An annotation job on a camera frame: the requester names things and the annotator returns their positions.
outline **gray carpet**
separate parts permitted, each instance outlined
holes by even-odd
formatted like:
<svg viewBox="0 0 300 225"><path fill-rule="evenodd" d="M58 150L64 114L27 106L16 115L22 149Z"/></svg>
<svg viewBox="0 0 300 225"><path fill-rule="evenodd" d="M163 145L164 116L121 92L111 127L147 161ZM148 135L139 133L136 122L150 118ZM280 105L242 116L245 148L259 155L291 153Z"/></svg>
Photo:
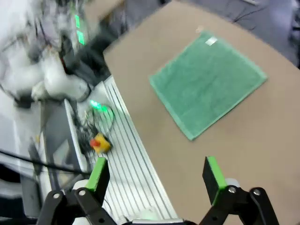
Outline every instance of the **gray carpet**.
<svg viewBox="0 0 300 225"><path fill-rule="evenodd" d="M295 65L296 47L288 42L288 33L293 14L293 0L256 0L259 6L252 6L241 0L190 0L209 11L228 20L236 18L239 14L258 10L262 11L244 17L238 24L271 45ZM129 27L138 25L145 17L158 9L158 0L127 0L127 22Z"/></svg>

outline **brown table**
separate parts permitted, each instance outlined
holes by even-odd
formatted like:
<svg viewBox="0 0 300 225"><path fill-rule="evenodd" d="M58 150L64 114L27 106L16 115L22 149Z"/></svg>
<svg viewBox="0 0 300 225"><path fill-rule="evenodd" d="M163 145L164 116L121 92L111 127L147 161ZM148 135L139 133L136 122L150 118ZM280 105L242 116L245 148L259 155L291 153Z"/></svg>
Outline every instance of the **brown table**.
<svg viewBox="0 0 300 225"><path fill-rule="evenodd" d="M199 27L232 44L269 79L191 142L148 78L197 38ZM208 211L202 170L204 157L212 155L244 190L266 189L280 224L300 222L300 72L292 63L240 27L182 2L171 2L120 38L105 60L180 217L198 222ZM226 224L238 221L231 216Z"/></svg>

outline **towel tag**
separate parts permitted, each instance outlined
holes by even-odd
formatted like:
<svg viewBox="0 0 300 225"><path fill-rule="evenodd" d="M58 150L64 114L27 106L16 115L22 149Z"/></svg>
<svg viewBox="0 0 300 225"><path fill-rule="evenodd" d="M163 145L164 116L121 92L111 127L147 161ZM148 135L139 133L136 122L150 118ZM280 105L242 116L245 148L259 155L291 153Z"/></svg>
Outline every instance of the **towel tag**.
<svg viewBox="0 0 300 225"><path fill-rule="evenodd" d="M215 37L211 37L210 39L208 39L205 43L209 46L213 45L218 39L216 39Z"/></svg>

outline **green towel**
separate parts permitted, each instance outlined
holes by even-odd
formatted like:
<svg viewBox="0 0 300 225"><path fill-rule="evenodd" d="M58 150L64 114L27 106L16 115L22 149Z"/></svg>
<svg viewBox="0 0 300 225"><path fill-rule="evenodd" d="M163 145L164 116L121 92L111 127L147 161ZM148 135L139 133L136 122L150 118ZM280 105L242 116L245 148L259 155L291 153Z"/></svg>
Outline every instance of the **green towel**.
<svg viewBox="0 0 300 225"><path fill-rule="evenodd" d="M179 128L193 140L265 80L261 69L207 31L150 83Z"/></svg>

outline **green light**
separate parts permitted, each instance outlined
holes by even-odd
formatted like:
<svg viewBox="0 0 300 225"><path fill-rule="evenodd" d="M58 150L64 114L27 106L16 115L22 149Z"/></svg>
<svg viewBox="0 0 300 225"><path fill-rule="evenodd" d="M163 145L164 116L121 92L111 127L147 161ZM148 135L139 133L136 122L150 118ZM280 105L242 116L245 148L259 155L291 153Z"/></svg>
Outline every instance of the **green light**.
<svg viewBox="0 0 300 225"><path fill-rule="evenodd" d="M77 36L78 36L78 41L80 44L84 45L84 37L83 37L83 33L80 31L77 31Z"/></svg>
<svg viewBox="0 0 300 225"><path fill-rule="evenodd" d="M107 111L107 107L104 105L102 106L101 104L99 104L98 102L95 102L94 100L90 101L90 105L93 106L95 109L99 109L102 111Z"/></svg>
<svg viewBox="0 0 300 225"><path fill-rule="evenodd" d="M75 15L75 19L76 19L76 27L80 28L80 20L79 20L79 16Z"/></svg>

